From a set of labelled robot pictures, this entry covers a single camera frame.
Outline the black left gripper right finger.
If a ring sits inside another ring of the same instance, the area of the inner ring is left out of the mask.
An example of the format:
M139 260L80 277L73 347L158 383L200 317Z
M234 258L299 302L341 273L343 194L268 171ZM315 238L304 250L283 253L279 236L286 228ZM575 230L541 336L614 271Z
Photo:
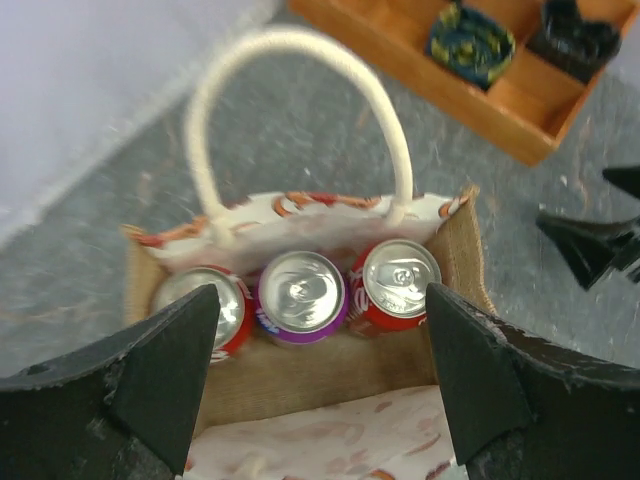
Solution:
M427 288L434 363L471 479L636 479L639 372L564 348Z

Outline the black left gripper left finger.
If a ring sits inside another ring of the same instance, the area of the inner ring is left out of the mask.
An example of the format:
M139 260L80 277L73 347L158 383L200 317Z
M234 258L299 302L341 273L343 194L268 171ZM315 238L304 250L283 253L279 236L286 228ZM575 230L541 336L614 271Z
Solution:
M1 381L4 479L183 474L220 312L205 285L160 312Z

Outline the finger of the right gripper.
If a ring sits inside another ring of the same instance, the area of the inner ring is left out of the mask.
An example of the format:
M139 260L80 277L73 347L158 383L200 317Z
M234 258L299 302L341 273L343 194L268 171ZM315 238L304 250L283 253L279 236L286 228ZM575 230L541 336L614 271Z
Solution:
M613 270L634 284L639 282L638 217L594 223L541 212L536 226L558 249L583 289L591 289Z

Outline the red cola can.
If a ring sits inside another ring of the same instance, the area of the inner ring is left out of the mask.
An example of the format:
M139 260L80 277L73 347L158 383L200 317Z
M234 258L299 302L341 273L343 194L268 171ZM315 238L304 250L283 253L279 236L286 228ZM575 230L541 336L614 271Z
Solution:
M152 296L150 312L155 313L196 288L213 284L220 311L210 364L231 359L247 343L255 325L251 294L241 278L213 265L198 266L171 274Z
M426 321L426 290L442 281L433 255L407 239L380 242L362 253L347 271L349 330L374 338L420 326Z

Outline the purple soda can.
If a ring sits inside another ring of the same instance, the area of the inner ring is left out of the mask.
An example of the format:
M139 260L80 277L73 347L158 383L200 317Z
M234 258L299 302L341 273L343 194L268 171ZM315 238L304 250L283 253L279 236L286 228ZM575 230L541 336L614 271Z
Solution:
M346 319L349 289L338 267L311 251L291 251L262 270L254 302L259 325L281 346L304 346L333 335Z

